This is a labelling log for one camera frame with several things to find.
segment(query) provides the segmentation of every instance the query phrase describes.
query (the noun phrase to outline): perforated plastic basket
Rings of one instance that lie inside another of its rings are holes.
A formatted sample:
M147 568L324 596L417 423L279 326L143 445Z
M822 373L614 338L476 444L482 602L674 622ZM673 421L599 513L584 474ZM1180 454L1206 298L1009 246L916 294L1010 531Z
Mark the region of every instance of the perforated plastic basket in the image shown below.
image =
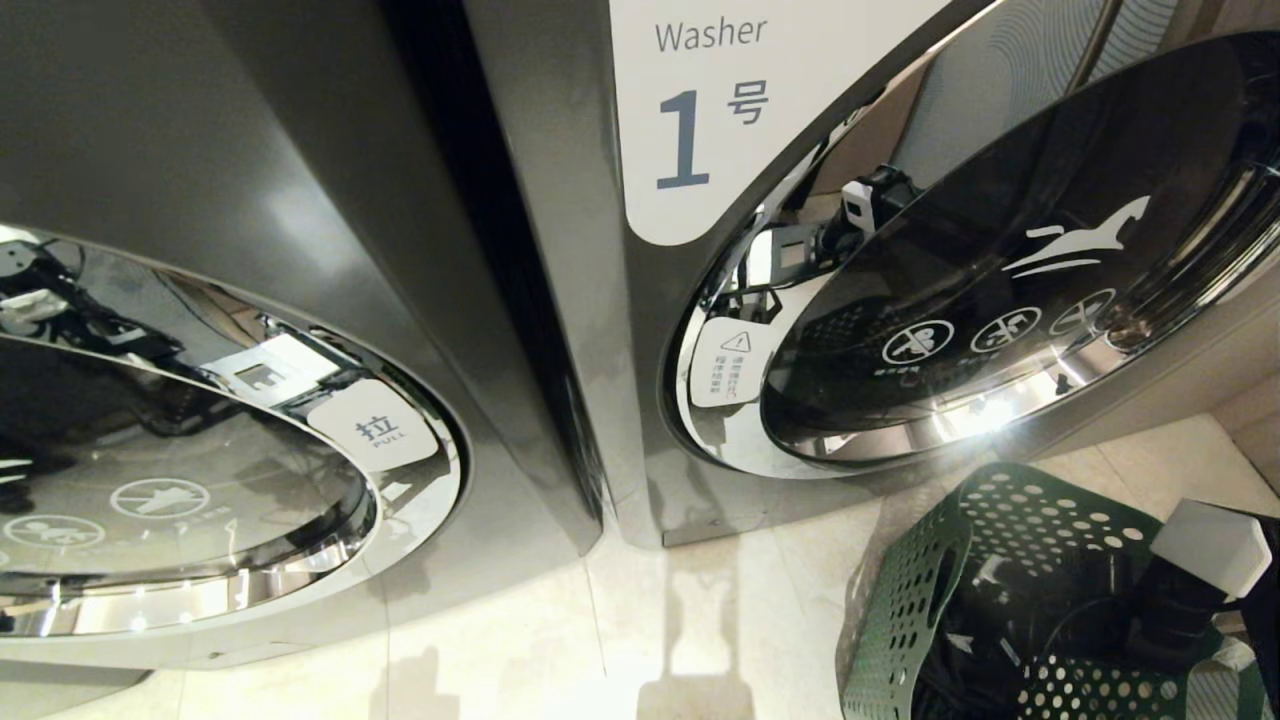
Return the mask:
M1112 548L1129 555L1140 574L1160 528L1149 515L1034 468L978 469L886 552L842 698L846 720L911 717L913 688L938 616L957 584L972 582L974 560L1000 555L1039 577L1061 571L1069 550ZM1187 719L1185 676L1059 655L1024 666L1024 676L1021 717ZM931 708L929 716L948 712Z

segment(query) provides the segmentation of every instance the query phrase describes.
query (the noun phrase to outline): pull label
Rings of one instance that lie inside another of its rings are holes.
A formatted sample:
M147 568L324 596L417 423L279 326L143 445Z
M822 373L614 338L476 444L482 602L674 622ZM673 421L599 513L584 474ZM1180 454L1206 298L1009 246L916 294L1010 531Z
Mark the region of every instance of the pull label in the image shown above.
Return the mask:
M380 473L425 460L440 441L421 413L379 380L358 380L307 414L366 471Z

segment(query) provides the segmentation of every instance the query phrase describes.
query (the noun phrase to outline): warning triangle symbol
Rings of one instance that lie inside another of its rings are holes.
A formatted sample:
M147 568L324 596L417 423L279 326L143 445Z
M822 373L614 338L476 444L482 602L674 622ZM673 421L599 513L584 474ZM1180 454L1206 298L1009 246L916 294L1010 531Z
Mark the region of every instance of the warning triangle symbol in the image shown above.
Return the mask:
M724 345L721 346L722 350L732 350L733 352L750 352L751 351L751 336L746 334L746 331L737 333L736 336L728 338Z

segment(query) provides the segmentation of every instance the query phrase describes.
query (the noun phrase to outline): white icon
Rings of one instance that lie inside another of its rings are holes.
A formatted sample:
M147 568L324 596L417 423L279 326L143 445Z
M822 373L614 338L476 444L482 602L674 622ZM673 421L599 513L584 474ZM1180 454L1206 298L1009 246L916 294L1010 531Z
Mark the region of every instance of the white icon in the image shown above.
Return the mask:
M191 480L151 478L125 483L111 493L111 507L129 518L168 520L209 505L209 491Z
M1048 334L1060 336L1070 332L1075 332L1084 327L1100 310L1107 306L1111 300L1116 296L1114 288L1100 290L1093 295L1085 297L1084 300L1071 305L1053 320L1053 324L1048 327Z
M1062 225L1050 225L1046 228L1036 228L1027 231L1027 237L1047 237L1051 234L1060 234L1057 240L1050 242L1038 252L1032 252L1027 258L1005 265L1004 270L1015 270L1027 265L1033 265L1043 260L1052 260L1055 258L1061 258L1062 255L1074 255L1076 252L1084 252L1088 250L1124 250L1124 245L1120 242L1120 231L1124 228L1125 223L1129 220L1140 220L1143 213L1147 211L1147 202L1151 201L1149 195L1144 195L1124 208L1116 210L1110 218L1107 218L1097 228L1080 228L1078 231L1071 231L1064 233L1066 228ZM1014 275L1014 278L1021 278L1027 275L1034 275L1038 273L1050 273L1052 270L1065 270L1068 268L1078 268L1080 265L1097 265L1102 260L1092 258L1080 258L1075 260L1060 260L1057 263L1048 263L1030 270L1024 270Z
M27 465L31 465L31 460L24 460L24 459L19 459L19 457L0 460L0 470L13 470L14 468L23 468L23 469L26 469ZM0 475L0 486L3 486L5 483L12 483L14 480L22 480L26 477L27 477L27 473L20 471L20 470L18 473L15 473L15 474Z
M881 357L891 365L910 365L941 352L955 333L955 325L946 320L915 323L888 338Z
M102 542L102 525L70 515L28 515L4 527L9 539L31 547L88 547Z
M974 352L995 352L1007 347L1032 332L1039 318L1039 307L1019 307L1012 313L1005 313L978 331L969 347Z
M750 352L751 351L751 336L746 334L746 331L737 333L736 336L724 341L721 346L722 350L732 350L733 352Z

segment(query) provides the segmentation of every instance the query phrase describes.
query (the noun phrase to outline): door glass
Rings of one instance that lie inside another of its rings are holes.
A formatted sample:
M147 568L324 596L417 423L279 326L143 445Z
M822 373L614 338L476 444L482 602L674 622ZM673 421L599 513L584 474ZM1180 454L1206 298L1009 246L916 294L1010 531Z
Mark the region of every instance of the door glass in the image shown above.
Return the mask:
M0 386L9 573L91 584L270 564L358 506L364 477L342 454L223 395L12 340L0 364L27 380Z
M863 178L900 209L874 233L838 195L833 214L787 228L842 266L774 355L765 425L794 443L925 420L1098 338L1135 355L1176 329L1276 218L1276 69L1271 36L1176 50L1034 115L927 190L910 168ZM1059 395L1080 384L1053 382Z

